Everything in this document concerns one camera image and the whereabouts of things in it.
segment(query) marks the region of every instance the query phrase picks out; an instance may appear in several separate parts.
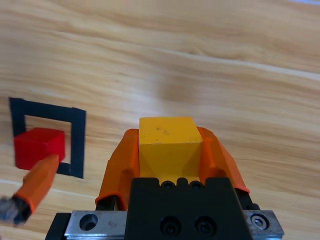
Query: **light wood surface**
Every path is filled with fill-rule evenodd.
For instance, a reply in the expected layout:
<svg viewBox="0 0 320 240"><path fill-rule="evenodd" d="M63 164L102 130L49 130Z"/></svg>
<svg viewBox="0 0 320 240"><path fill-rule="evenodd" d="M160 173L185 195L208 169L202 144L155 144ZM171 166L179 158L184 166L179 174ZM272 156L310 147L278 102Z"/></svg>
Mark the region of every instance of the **light wood surface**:
<svg viewBox="0 0 320 240"><path fill-rule="evenodd" d="M122 135L152 116L213 131L284 239L320 239L319 23L320 6L286 0L2 0L0 195L25 175L8 97L87 111L84 179L57 175L26 225L0 225L2 240L44 240L56 212L93 210Z"/></svg>

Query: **silver metal plate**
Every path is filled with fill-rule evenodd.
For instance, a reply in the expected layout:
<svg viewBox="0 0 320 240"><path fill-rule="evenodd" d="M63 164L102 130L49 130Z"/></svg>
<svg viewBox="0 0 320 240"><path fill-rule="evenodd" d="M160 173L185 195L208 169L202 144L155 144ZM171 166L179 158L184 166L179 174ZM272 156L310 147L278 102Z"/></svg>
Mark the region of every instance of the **silver metal plate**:
<svg viewBox="0 0 320 240"><path fill-rule="evenodd" d="M285 234L272 210L244 210L243 213L254 240L280 240ZM253 222L256 216L262 218L260 224Z"/></svg>
<svg viewBox="0 0 320 240"><path fill-rule="evenodd" d="M254 240L282 239L284 231L273 211L243 213ZM67 240L123 240L126 221L126 211L73 211L64 236Z"/></svg>
<svg viewBox="0 0 320 240"><path fill-rule="evenodd" d="M73 211L64 236L67 240L123 240L126 220L126 211Z"/></svg>

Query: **screw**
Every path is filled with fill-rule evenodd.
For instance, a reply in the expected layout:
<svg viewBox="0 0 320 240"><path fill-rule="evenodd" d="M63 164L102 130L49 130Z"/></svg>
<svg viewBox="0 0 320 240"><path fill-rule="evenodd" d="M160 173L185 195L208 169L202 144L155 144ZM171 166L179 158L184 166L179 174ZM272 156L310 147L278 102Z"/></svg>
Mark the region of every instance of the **screw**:
<svg viewBox="0 0 320 240"><path fill-rule="evenodd" d="M204 187L204 185L199 182L199 181L192 181L190 182L190 186L193 188L193 189L202 189Z"/></svg>
<svg viewBox="0 0 320 240"><path fill-rule="evenodd" d="M257 229L266 230L268 228L266 219L260 215L253 215L251 217L251 222Z"/></svg>
<svg viewBox="0 0 320 240"><path fill-rule="evenodd" d="M195 222L195 228L203 237L211 237L216 231L215 223L208 216L199 217Z"/></svg>
<svg viewBox="0 0 320 240"><path fill-rule="evenodd" d="M181 224L176 217L166 216L160 222L160 229L164 236L175 237L181 231Z"/></svg>
<svg viewBox="0 0 320 240"><path fill-rule="evenodd" d="M165 189L173 189L175 187L175 184L172 181L164 181L161 184L161 187L163 187Z"/></svg>

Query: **black screw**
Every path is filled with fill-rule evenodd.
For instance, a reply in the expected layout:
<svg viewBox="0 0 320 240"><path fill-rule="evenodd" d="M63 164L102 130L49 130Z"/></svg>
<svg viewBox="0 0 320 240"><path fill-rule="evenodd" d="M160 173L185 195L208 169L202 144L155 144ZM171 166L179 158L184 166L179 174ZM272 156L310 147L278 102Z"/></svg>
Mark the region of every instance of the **black screw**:
<svg viewBox="0 0 320 240"><path fill-rule="evenodd" d="M160 229L164 236L175 237L181 231L181 223L174 216L166 216L160 222Z"/></svg>
<svg viewBox="0 0 320 240"><path fill-rule="evenodd" d="M172 181L164 181L161 184L161 187L165 189L173 189L174 187L176 187L176 185Z"/></svg>
<svg viewBox="0 0 320 240"><path fill-rule="evenodd" d="M193 189L202 189L204 188L204 185L199 182L199 181L192 181L190 182L190 186L193 188Z"/></svg>
<svg viewBox="0 0 320 240"><path fill-rule="evenodd" d="M195 228L203 237L211 237L216 232L215 222L208 216L198 217L195 221Z"/></svg>

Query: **screw hole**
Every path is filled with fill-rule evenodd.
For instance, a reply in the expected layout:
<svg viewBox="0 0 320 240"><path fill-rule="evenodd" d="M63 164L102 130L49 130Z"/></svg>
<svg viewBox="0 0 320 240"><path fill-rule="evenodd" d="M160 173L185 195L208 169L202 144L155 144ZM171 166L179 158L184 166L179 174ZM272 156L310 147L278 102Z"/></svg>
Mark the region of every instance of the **screw hole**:
<svg viewBox="0 0 320 240"><path fill-rule="evenodd" d="M190 182L190 186L193 188L193 189L202 189L204 188L205 186L199 182L199 181L192 181Z"/></svg>
<svg viewBox="0 0 320 240"><path fill-rule="evenodd" d="M176 185L172 181L164 181L161 184L161 187L165 189L173 189L176 187Z"/></svg>
<svg viewBox="0 0 320 240"><path fill-rule="evenodd" d="M200 216L195 221L197 232L203 237L212 237L216 232L216 224L209 216Z"/></svg>
<svg viewBox="0 0 320 240"><path fill-rule="evenodd" d="M181 231L181 223L174 216L166 216L160 222L160 229L166 237L176 237Z"/></svg>
<svg viewBox="0 0 320 240"><path fill-rule="evenodd" d="M98 217L94 214L84 215L80 220L80 228L83 231L90 231L93 229L98 223Z"/></svg>

